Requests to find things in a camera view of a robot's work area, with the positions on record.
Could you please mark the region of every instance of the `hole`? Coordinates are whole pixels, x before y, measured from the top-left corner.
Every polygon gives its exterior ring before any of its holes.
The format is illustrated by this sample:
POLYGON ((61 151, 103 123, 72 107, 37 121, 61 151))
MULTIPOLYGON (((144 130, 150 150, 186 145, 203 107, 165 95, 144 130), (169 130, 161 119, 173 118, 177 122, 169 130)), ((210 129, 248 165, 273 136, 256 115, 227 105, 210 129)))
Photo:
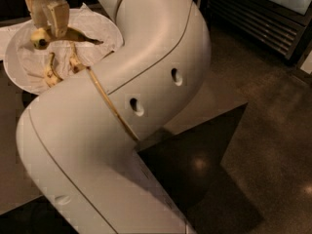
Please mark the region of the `hole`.
POLYGON ((180 72, 176 68, 173 68, 173 70, 172 70, 172 77, 173 77, 173 80, 177 86, 182 85, 183 78, 182 78, 180 72))
POLYGON ((144 108, 136 98, 130 99, 130 106, 137 116, 142 116, 144 114, 144 108))
POLYGON ((45 39, 40 39, 40 40, 39 40, 39 46, 41 46, 41 47, 47 46, 46 40, 45 40, 45 39))
POLYGON ((70 202, 71 198, 69 196, 63 195, 63 196, 58 196, 56 198, 56 203, 58 205, 64 206, 67 205, 70 202))

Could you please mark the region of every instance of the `concrete floor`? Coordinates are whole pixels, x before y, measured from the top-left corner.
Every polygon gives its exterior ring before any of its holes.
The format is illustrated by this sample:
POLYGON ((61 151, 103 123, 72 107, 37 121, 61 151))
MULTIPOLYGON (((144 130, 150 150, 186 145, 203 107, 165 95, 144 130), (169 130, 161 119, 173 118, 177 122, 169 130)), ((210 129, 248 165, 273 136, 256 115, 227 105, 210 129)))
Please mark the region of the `concrete floor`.
MULTIPOLYGON (((205 188, 201 198, 180 204, 183 212, 198 234, 312 233, 311 89, 291 76, 275 53, 227 22, 213 19, 211 37, 212 71, 249 104, 221 163, 211 162, 198 180, 205 188)), ((192 197, 192 190, 183 187, 179 194, 192 197)), ((26 226, 10 233, 32 233, 26 226)), ((1 227, 1 234, 9 233, 1 227)), ((67 226, 58 233, 74 232, 67 226)))

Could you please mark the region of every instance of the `banana peel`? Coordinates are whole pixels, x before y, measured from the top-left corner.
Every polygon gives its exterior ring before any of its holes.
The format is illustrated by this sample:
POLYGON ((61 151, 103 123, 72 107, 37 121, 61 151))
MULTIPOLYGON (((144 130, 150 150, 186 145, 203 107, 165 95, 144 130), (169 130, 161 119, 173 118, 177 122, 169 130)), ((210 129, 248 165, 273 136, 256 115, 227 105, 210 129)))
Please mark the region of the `banana peel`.
POLYGON ((70 68, 73 73, 78 73, 79 71, 87 68, 87 66, 84 65, 81 62, 81 60, 79 60, 78 55, 77 55, 77 49, 76 49, 74 42, 70 42, 70 48, 71 48, 71 55, 69 57, 70 68))
POLYGON ((66 34, 60 38, 57 38, 52 34, 50 26, 36 29, 30 36, 30 41, 37 50, 46 50, 50 43, 63 40, 74 42, 90 42, 95 45, 103 43, 103 41, 86 36, 82 31, 73 27, 67 27, 66 34))
POLYGON ((44 68, 44 78, 50 88, 62 81, 62 78, 58 75, 57 71, 53 67, 55 56, 55 53, 49 53, 48 63, 44 68))

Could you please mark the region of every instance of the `vent grille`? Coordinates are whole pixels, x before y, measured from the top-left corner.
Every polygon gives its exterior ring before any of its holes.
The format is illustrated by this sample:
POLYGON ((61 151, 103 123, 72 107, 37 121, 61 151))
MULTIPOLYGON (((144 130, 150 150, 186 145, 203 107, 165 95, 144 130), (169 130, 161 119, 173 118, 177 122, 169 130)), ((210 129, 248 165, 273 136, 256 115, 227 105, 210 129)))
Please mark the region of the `vent grille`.
POLYGON ((212 12, 231 21, 284 57, 291 55, 297 29, 253 10, 239 0, 210 0, 209 6, 212 12))

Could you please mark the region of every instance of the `robot arm segment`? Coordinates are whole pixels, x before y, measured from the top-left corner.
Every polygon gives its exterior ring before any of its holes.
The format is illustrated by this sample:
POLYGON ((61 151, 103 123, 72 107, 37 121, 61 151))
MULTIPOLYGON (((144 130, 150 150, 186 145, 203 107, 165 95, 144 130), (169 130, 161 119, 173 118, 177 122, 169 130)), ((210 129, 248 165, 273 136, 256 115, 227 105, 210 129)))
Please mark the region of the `robot arm segment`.
POLYGON ((43 6, 43 11, 51 24, 52 34, 57 38, 63 37, 69 21, 69 5, 66 0, 52 0, 43 6))
POLYGON ((52 34, 63 37, 69 21, 69 5, 66 0, 25 0, 34 25, 37 28, 51 24, 52 34))
POLYGON ((105 9, 108 3, 110 15, 119 8, 116 21, 125 46, 91 67, 98 80, 82 70, 31 103, 19 120, 22 161, 57 209, 77 219, 71 224, 81 234, 100 233, 102 223, 86 225, 94 216, 84 211, 80 194, 116 233, 195 233, 140 163, 133 151, 137 143, 96 84, 137 138, 145 139, 174 117, 203 82, 211 56, 205 21, 191 0, 99 1, 105 9), (44 146, 40 153, 53 159, 49 171, 58 172, 54 177, 46 177, 45 159, 33 154, 26 124, 44 146), (79 190, 62 186, 66 178, 79 190), (72 200, 60 206, 57 199, 63 196, 72 200))
POLYGON ((25 0, 27 9, 37 28, 48 26, 47 18, 42 10, 41 0, 25 0))

